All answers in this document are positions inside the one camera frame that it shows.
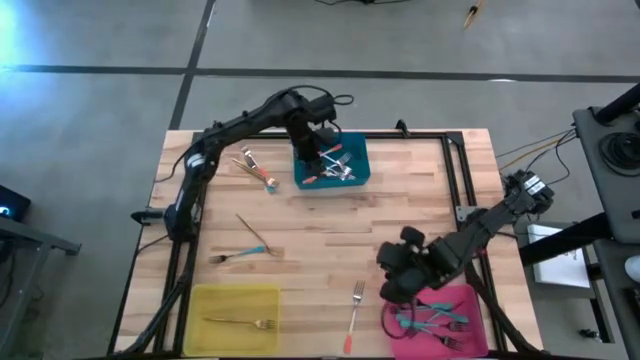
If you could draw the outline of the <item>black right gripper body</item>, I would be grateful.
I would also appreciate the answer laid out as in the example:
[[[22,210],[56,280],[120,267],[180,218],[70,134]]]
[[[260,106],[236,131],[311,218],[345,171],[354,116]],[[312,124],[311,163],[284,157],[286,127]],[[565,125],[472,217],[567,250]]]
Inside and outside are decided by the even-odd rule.
[[[425,234],[405,226],[400,232],[400,242],[383,242],[376,263],[384,271],[382,290],[422,290],[428,283],[425,267]]]

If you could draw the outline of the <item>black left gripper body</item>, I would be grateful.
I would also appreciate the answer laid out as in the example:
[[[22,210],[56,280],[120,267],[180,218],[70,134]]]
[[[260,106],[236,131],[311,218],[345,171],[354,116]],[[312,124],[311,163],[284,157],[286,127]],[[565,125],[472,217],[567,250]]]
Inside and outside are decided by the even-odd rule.
[[[336,132],[332,128],[321,127],[314,130],[305,120],[290,120],[288,135],[297,158],[306,163],[318,162],[320,148],[322,146],[331,147],[336,142]]]

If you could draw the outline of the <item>gold fork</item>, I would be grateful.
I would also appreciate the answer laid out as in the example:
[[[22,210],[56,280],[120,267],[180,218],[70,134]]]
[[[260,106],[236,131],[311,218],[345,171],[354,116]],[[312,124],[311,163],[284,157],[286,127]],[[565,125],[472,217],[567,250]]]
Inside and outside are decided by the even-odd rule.
[[[258,330],[273,330],[276,327],[276,321],[269,320],[269,319],[237,320],[237,319],[204,317],[204,320],[209,322],[218,322],[218,323],[251,325]]]
[[[270,178],[267,178],[262,173],[260,173],[258,170],[250,168],[248,165],[241,163],[237,159],[232,158],[232,161],[236,166],[238,166],[248,174],[252,175],[253,177],[257,178],[258,180],[262,181],[265,186],[271,187],[273,185],[273,181]]]
[[[265,247],[266,252],[271,256],[277,256],[276,252],[269,246],[268,242],[239,214],[235,214],[238,220],[246,227],[246,229],[251,232]]]

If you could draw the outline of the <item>teal plastic bin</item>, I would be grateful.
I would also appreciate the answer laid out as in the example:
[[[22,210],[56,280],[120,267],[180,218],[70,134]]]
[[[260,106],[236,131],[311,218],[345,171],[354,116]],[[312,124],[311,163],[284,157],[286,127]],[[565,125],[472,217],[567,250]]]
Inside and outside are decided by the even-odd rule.
[[[362,133],[343,133],[336,145],[338,144],[342,145],[342,149],[331,153],[330,157],[333,159],[338,159],[347,152],[351,153],[352,158],[347,162],[347,166],[352,169],[353,175],[356,177],[356,179],[341,181],[337,177],[327,177],[323,174],[304,176],[302,169],[303,161],[299,160],[297,158],[297,155],[294,154],[294,182],[299,189],[316,190],[325,188],[362,186],[369,180],[371,176],[371,169],[365,136]],[[331,147],[322,146],[320,148],[320,152],[328,150]],[[328,160],[322,160],[325,167],[331,165]]]

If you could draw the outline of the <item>pink plastic bin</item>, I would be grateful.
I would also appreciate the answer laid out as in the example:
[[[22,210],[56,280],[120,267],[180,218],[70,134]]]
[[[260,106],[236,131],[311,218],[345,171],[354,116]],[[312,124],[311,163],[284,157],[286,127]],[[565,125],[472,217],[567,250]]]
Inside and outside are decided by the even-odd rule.
[[[453,319],[439,315],[435,310],[417,310],[416,301],[426,303],[458,304],[455,312],[469,319],[469,329],[465,332],[452,332],[442,328],[432,328],[438,335],[450,336],[460,341],[461,351],[445,347],[439,340],[426,333],[409,337],[396,320],[404,315],[412,321],[446,324]],[[391,352],[395,360],[463,360],[479,358],[488,354],[487,336],[483,317],[475,291],[468,285],[454,285],[440,290],[424,289],[412,304],[396,305],[386,303],[383,307],[381,324],[390,341]]]

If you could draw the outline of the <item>white box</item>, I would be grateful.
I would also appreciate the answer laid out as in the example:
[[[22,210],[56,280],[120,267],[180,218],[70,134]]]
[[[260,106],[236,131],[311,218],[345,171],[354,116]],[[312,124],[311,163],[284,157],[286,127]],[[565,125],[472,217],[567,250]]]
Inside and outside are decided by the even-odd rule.
[[[529,244],[560,232],[560,228],[528,225]],[[536,283],[588,289],[591,287],[582,249],[571,250],[533,265]]]

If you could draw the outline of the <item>black stand beam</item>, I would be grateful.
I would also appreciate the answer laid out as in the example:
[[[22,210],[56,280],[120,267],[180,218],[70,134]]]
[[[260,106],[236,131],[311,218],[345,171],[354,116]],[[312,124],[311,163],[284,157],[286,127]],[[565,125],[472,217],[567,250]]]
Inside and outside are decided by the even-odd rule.
[[[613,238],[608,218],[600,213],[522,247],[519,250],[520,259],[526,267],[585,247],[596,240]]]

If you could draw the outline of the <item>black clamp knob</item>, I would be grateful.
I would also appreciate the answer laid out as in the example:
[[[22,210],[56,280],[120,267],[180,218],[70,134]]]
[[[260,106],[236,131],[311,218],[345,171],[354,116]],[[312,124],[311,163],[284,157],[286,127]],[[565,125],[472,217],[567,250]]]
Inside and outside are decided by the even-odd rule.
[[[130,214],[130,217],[141,226],[149,226],[163,222],[163,210],[143,210]]]

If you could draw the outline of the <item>yellow plastic bin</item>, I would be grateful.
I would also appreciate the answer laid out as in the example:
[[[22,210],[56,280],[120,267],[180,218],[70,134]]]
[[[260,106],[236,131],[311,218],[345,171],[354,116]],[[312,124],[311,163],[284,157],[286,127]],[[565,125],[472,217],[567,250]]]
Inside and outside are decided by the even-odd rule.
[[[273,330],[205,321],[204,317],[276,321]],[[274,355],[279,348],[280,288],[273,284],[193,287],[183,338],[186,357]]]

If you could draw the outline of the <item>grey metal shelf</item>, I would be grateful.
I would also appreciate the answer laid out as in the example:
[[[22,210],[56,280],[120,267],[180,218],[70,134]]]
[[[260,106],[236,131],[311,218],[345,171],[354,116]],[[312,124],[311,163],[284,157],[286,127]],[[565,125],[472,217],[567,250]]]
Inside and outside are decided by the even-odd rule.
[[[640,283],[626,272],[626,261],[640,256],[640,245],[619,244],[612,240],[598,240],[593,247],[602,278],[610,298],[629,360],[640,360],[640,308],[631,304],[628,289],[637,289]]]

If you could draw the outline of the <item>black pole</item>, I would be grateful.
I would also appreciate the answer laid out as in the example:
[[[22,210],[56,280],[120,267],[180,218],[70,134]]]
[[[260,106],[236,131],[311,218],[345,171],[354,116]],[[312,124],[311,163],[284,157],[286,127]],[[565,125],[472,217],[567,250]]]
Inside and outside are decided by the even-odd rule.
[[[640,83],[634,85],[605,107],[597,110],[594,119],[601,125],[607,125],[621,115],[632,111],[638,105],[640,105]]]

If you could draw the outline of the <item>grey side table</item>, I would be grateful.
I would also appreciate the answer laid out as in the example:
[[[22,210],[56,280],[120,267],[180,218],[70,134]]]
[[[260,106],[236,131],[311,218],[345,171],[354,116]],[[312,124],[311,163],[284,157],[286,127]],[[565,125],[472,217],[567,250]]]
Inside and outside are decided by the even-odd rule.
[[[3,243],[11,252],[0,261],[0,360],[9,357],[49,253],[57,249],[77,256],[81,249],[78,243],[0,217],[0,251]]]

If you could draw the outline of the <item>black device blue light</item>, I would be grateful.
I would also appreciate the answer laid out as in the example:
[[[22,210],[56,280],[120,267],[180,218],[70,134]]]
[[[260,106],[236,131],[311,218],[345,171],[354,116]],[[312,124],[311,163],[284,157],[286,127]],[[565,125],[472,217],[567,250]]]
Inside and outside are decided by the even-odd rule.
[[[0,185],[0,217],[22,222],[30,205],[29,198]]]

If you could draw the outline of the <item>grey metal bracket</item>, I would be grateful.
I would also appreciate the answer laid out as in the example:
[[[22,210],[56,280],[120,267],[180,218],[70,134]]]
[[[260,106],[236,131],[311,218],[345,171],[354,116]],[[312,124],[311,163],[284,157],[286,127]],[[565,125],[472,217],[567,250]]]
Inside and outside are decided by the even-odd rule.
[[[456,206],[454,209],[456,221],[459,223],[465,223],[472,221],[482,211],[478,206]]]

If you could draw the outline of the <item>black aluminium table frame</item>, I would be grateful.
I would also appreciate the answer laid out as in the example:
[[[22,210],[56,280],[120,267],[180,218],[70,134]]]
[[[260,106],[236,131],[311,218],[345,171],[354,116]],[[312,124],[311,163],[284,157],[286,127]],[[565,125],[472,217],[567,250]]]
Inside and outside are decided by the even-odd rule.
[[[468,206],[477,205],[477,197],[474,189],[474,175],[471,170],[471,161],[469,160],[469,155],[467,154],[467,150],[469,150],[469,146],[473,141],[480,141],[481,145],[484,147],[490,148],[489,150],[493,151],[491,148],[491,143],[489,139],[489,134],[487,129],[454,129],[454,130],[429,130],[429,129],[416,129],[411,132],[403,128],[404,122],[399,120],[396,124],[396,128],[392,130],[349,130],[344,133],[354,133],[361,132],[366,140],[369,141],[390,141],[391,145],[400,146],[400,145],[418,145],[417,142],[428,142],[432,141],[434,144],[438,144],[440,147],[440,151],[442,155],[441,162],[443,163],[442,169],[444,169],[444,176],[447,180],[447,192],[445,199],[451,200],[450,208],[452,209],[452,213],[455,216],[454,208],[456,206],[461,206],[462,198],[461,193],[466,196]],[[204,130],[202,131],[188,131],[188,130],[169,130],[166,132],[165,141],[163,145],[161,160],[158,165],[158,174],[161,174],[161,167],[165,166],[164,161],[166,159],[177,160],[177,155],[172,155],[176,151],[182,148],[189,148],[191,143],[197,141]],[[277,142],[284,141],[285,143],[289,142],[288,136],[283,131],[266,131],[253,136],[248,137],[243,141],[253,141],[253,142],[267,142],[267,144],[271,144],[269,142]],[[458,157],[458,164],[460,165],[460,169],[455,170],[455,164],[453,160],[453,152],[451,148],[456,149],[456,154]],[[457,182],[457,177],[462,179],[462,184],[464,185],[464,192],[461,192],[459,188],[459,184]],[[134,256],[134,260],[131,265],[131,270],[129,273],[129,278],[127,280],[127,286],[125,294],[123,295],[123,299],[120,305],[120,310],[118,313],[118,317],[116,320],[116,325],[114,326],[113,335],[110,340],[110,344],[107,350],[107,354],[102,358],[103,360],[170,360],[177,359],[183,360],[188,359],[189,357],[184,356],[182,353],[182,345],[183,338],[185,334],[185,327],[188,316],[188,305],[186,303],[187,300],[190,300],[191,297],[191,289],[194,287],[194,278],[196,275],[196,260],[198,259],[199,250],[196,249],[197,245],[200,243],[204,244],[204,240],[200,240],[200,238],[204,239],[204,220],[203,219],[204,212],[199,213],[199,220],[196,222],[196,226],[198,231],[200,231],[198,238],[193,240],[192,242],[178,242],[178,245],[173,245],[171,242],[171,250],[168,254],[167,258],[167,274],[164,280],[164,287],[162,291],[162,297],[160,298],[159,309],[156,313],[160,313],[162,316],[160,320],[158,320],[158,324],[154,327],[154,333],[146,334],[144,331],[141,331],[137,337],[133,339],[131,344],[124,346],[125,338],[133,337],[133,335],[126,335],[124,333],[123,321],[128,315],[125,315],[125,310],[127,310],[127,306],[129,303],[133,304],[134,299],[134,280],[142,279],[142,274],[137,270],[137,268],[141,269],[142,266],[142,258],[136,253]],[[146,236],[145,231],[150,231],[149,226],[143,226],[143,230],[140,235],[139,245],[142,243],[143,236]],[[496,305],[501,301],[498,296],[498,291],[496,287],[498,286],[497,280],[494,279],[495,274],[497,274],[498,270],[491,268],[490,266],[490,258],[489,253],[486,251],[480,255],[479,258],[479,266],[481,270],[475,269],[472,272],[476,273],[476,280],[480,281],[482,279],[483,286],[486,291],[490,295],[490,300],[495,301]],[[175,297],[175,301],[169,303],[169,305],[165,306],[167,302],[167,298],[171,298],[170,295],[174,292],[174,288],[176,288],[176,284],[182,285],[182,287],[178,287],[181,292],[178,292],[178,295]],[[153,316],[150,317],[149,325],[153,324],[154,317],[156,316],[154,313]],[[486,357],[493,357],[496,359],[519,359],[526,358],[526,356],[530,356],[533,353],[526,352],[528,350],[523,349],[523,352],[518,352],[520,350],[518,346],[524,346],[525,342],[524,335],[520,333],[521,339],[516,339],[515,343],[518,343],[518,346],[514,344],[514,341],[509,337],[509,332],[504,330],[504,326],[501,325],[500,320],[494,319],[492,317],[491,310],[486,310],[484,314],[488,317],[488,321],[490,324],[490,329],[493,334],[493,343],[490,345],[494,346],[495,349],[490,349],[488,355]],[[148,335],[149,342],[147,343],[147,348],[142,350],[141,345],[139,347],[135,347],[136,341],[138,341],[138,337],[142,335]]]

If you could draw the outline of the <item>wooden-handled brush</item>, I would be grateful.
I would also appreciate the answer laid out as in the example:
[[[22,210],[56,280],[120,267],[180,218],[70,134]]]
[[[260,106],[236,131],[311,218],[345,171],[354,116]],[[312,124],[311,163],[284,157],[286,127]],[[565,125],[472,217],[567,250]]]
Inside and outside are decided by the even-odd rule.
[[[486,0],[474,0],[474,3],[469,7],[467,15],[463,23],[463,29],[467,30],[478,17],[478,14],[482,11]]]

